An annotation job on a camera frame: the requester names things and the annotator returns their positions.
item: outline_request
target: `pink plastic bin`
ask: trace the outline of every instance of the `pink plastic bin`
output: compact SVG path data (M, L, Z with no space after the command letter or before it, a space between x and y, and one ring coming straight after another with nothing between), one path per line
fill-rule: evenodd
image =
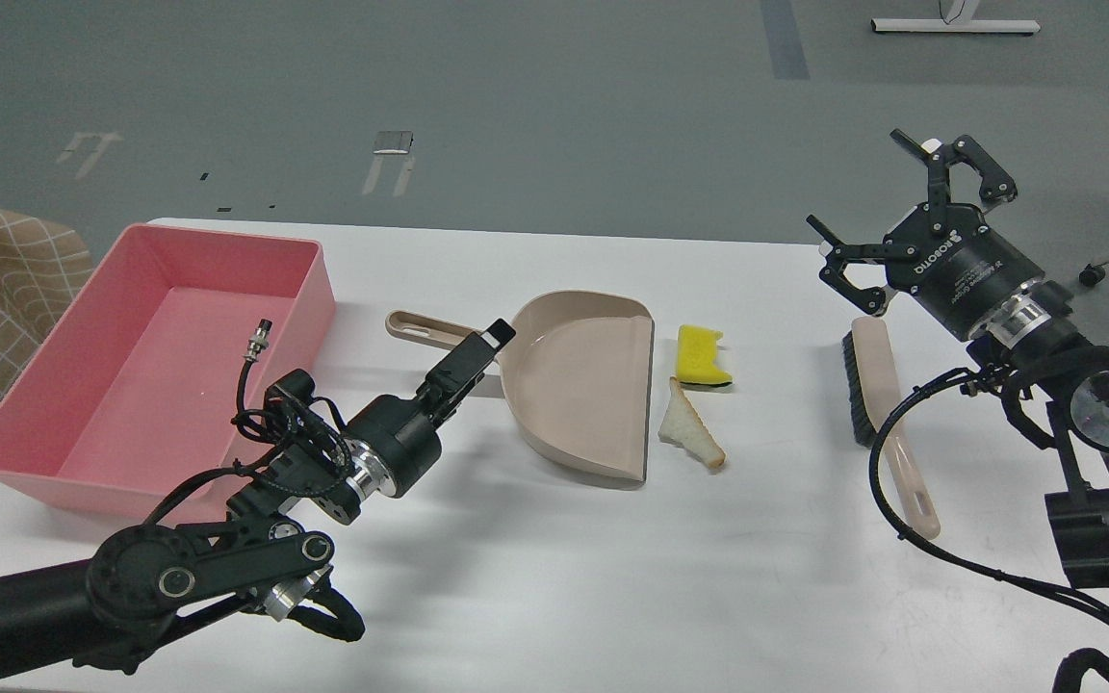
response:
M182 479L265 448L230 425L246 340L273 320L247 407L311 368L335 303L314 241L136 224L0 402L0 481L61 508L142 519ZM166 521L214 521L243 483Z

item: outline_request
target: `brush handle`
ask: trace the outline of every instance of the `brush handle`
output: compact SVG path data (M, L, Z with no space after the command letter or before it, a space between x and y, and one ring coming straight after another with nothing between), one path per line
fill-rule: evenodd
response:
M897 364L893 357L893 343L888 340L888 328L879 318L863 317L849 325L849 334L853 334L858 387L867 418L879 430L888 414L902 401L902 386L897 383ZM936 506L932 505L927 482L923 481L918 465L915 465L901 421L889 431L884 452L897 486L901 509L905 510L906 523L924 538L936 539L940 532Z
M915 465L915 459L909 453L902 425L894 427L885 440L884 456L887 457L888 469L897 486L897 497L902 513L906 516L906 523L924 539L936 539L940 532L936 506L932 503L927 482L923 481L918 465Z

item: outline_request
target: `table surface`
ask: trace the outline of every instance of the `table surface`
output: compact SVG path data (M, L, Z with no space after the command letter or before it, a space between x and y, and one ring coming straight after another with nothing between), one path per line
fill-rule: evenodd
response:
M814 246L157 223L322 243L336 315L313 375L344 412L413 394L440 358L388 337L389 310L485 327L546 291L639 299L657 325L648 480L542 459L489 375L403 500L375 497L352 527L294 512L335 540L334 583L366 619L358 644L235 615L132 676L64 662L1 690L1048 690L1069 651L1109 653L1101 623L894 538L849 430L841 340L857 313L818 282ZM886 319L903 386L967 365L909 297ZM726 451L719 473L657 439L682 324L725 333L734 386L690 391ZM938 543L1064 580L1041 499L1064 487L1054 453L1005 425L994 398L945 394L906 427ZM1096 456L1082 462L1108 485ZM0 485L0 574L89 558L128 523Z

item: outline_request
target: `metal connector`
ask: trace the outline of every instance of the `metal connector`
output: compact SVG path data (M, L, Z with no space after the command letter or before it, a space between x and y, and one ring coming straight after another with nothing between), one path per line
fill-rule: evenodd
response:
M267 349L267 334L273 329L273 320L260 320L260 327L255 328L250 340L246 342L246 353L243 358L254 364L260 359L260 353Z
M330 565L323 565L322 569L312 572L312 574L304 574L302 578L294 578L292 580L284 580L283 582L277 582L269 589L266 597L264 597L264 611L276 620L277 623L285 620L289 615L289 611L311 593L312 589L316 587L317 583L323 579L323 575L330 571Z

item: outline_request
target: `robotiq logo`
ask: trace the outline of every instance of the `robotiq logo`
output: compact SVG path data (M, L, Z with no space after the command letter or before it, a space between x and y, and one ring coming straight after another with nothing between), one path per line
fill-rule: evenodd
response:
M918 263L918 266L915 267L915 274L923 274L924 272L929 271L929 268L932 268L932 265L936 264L936 259L940 259L940 255L947 253L947 249L952 248L952 246L955 246L959 242L960 242L960 236L958 236L958 233L956 233L956 230L954 228L953 231L949 232L949 234L947 234L947 241L942 243L942 245L938 246L936 251L933 251L932 254L928 255L926 259L924 259L922 263Z

